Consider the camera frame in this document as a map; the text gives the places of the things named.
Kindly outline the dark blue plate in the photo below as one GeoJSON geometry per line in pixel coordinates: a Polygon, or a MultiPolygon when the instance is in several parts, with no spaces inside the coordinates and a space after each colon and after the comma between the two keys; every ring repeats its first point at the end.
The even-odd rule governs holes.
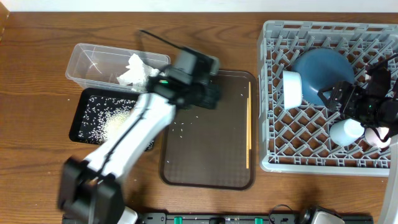
{"type": "Polygon", "coordinates": [[[300,74],[302,94],[305,101],[323,106],[317,93],[340,81],[354,83],[354,71],[344,56],[332,49],[313,49],[301,55],[291,71],[300,74]]]}

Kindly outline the light blue cup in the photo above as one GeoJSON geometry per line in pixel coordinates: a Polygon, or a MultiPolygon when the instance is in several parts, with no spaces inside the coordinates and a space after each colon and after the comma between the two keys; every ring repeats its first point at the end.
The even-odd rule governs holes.
{"type": "Polygon", "coordinates": [[[346,119],[333,124],[330,128],[331,140],[339,146],[349,146],[364,133],[361,123],[346,119]]]}

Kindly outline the pink cup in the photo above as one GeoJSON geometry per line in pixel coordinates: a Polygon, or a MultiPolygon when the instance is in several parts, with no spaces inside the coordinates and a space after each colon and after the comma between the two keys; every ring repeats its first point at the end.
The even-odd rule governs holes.
{"type": "Polygon", "coordinates": [[[378,147],[380,149],[386,148],[391,143],[391,138],[389,138],[386,142],[382,142],[382,140],[386,137],[389,132],[388,128],[379,127],[376,128],[376,131],[371,128],[367,128],[364,132],[365,140],[369,145],[373,147],[378,147]]]}

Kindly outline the light blue rice bowl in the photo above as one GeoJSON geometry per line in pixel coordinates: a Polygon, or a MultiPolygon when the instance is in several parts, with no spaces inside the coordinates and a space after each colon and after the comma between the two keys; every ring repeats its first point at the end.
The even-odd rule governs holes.
{"type": "Polygon", "coordinates": [[[283,71],[284,109],[289,110],[302,104],[302,79],[299,73],[283,71]]]}

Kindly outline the white paper napkin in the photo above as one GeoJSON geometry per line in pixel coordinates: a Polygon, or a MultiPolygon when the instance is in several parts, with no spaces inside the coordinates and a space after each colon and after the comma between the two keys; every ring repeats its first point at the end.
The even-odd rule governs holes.
{"type": "Polygon", "coordinates": [[[131,85],[131,90],[145,92],[149,77],[155,77],[160,70],[146,65],[137,54],[133,54],[128,60],[127,71],[117,77],[120,85],[131,85]]]}

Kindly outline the wooden chopsticks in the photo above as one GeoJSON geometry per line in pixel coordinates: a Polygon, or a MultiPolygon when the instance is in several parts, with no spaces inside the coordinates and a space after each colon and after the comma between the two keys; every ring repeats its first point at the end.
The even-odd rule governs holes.
{"type": "Polygon", "coordinates": [[[246,98],[246,169],[249,169],[248,131],[248,99],[246,98]]]}

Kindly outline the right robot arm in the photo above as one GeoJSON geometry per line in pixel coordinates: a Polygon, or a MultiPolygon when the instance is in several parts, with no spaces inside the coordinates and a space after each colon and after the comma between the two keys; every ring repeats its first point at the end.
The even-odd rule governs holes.
{"type": "Polygon", "coordinates": [[[366,65],[366,88],[340,81],[318,91],[329,110],[338,110],[386,142],[391,139],[391,166],[379,223],[397,223],[397,84],[391,87],[388,61],[366,65]]]}

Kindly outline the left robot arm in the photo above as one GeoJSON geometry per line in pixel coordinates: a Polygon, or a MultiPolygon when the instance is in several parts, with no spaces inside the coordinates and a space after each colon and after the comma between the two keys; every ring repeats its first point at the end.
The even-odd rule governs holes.
{"type": "Polygon", "coordinates": [[[221,90],[213,82],[186,84],[150,77],[132,114],[97,150],[63,165],[57,207],[82,223],[136,223],[139,215],[124,203],[122,183],[147,145],[191,105],[215,109],[221,90]]]}

